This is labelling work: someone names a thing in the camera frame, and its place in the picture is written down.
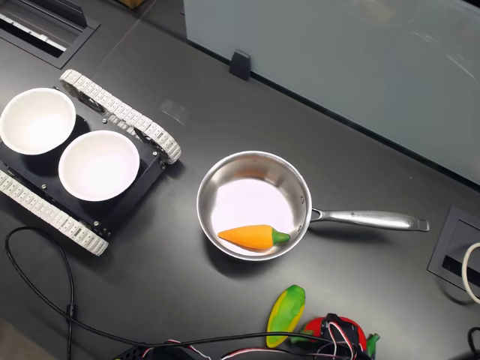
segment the white bowl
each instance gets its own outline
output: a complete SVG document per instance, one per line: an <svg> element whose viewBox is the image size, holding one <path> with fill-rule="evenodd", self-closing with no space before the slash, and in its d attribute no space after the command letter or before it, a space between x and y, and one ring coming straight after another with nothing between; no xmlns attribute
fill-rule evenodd
<svg viewBox="0 0 480 360"><path fill-rule="evenodd" d="M53 88L33 88L14 97L0 115L0 138L15 152L39 155L61 145L75 126L75 106Z"/></svg>
<svg viewBox="0 0 480 360"><path fill-rule="evenodd" d="M135 145L114 131L77 137L60 157L58 176L66 191L87 201L104 201L124 192L137 177Z"/></svg>

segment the pan handle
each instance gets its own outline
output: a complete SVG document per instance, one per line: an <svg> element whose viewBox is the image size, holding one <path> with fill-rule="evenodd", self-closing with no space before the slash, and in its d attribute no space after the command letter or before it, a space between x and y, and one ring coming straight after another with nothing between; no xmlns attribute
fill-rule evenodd
<svg viewBox="0 0 480 360"><path fill-rule="evenodd" d="M418 219L404 214L387 211L324 211L312 208L312 212L317 213L316 221L337 221L345 224L357 224L366 227L378 227L389 230L409 230L409 231L428 231L430 224L427 220Z"/></svg>

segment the orange carrot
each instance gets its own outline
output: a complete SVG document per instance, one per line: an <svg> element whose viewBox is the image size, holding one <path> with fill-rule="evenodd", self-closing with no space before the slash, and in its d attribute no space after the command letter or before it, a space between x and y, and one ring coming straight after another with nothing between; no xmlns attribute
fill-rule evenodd
<svg viewBox="0 0 480 360"><path fill-rule="evenodd" d="M290 235L278 232L269 225L237 227L219 232L218 237L245 248L259 250L269 249L273 245L290 240Z"/></svg>

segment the stainless steel pan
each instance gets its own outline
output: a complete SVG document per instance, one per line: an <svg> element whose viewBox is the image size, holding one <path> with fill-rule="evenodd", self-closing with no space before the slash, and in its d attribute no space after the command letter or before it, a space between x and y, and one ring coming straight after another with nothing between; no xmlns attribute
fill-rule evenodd
<svg viewBox="0 0 480 360"><path fill-rule="evenodd" d="M270 260L295 247L310 222L337 221L389 230L428 231L428 221L385 211L324 211L312 208L310 191L290 163L262 151L225 157L205 175L196 198L200 225L224 253L242 260ZM218 238L220 231L270 225L290 241L268 250L250 250Z"/></svg>

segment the black table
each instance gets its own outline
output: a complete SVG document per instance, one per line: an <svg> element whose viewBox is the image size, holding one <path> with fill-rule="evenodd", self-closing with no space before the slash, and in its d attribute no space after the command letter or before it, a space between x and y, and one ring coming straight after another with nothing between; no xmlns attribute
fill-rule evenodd
<svg viewBox="0 0 480 360"><path fill-rule="evenodd" d="M468 353L467 331L479 325L480 307L448 300L442 288L459 299L467 295L440 286L427 266L450 206L480 216L477 192L260 82L230 75L226 65L162 30L161 1L133 28L138 16L123 7L108 1L87 6L102 26L65 68L76 68L155 119L183 153L100 258L56 234L71 258L83 322L139 341L258 332L266 329L276 298L298 284L307 293L302 321L328 312L350 317L381 335L378 359L460 359ZM107 31L115 26L117 33ZM105 49L117 43L112 52ZM25 89L58 85L62 73L4 41L0 69L1 108ZM165 101L187 111L183 124L161 112ZM81 116L90 114L75 104ZM216 161L251 149L297 167L321 209L403 212L427 218L431 230L317 223L286 256L236 262L203 235L196 195ZM43 226L0 196L0 238L23 224ZM55 249L31 233L18 235L12 248L31 279L55 303L66 304L67 278ZM0 290L0 317L63 359L65 321L33 295L3 251ZM200 348L218 357L263 344L256 339ZM127 348L74 330L75 359L110 359Z"/></svg>

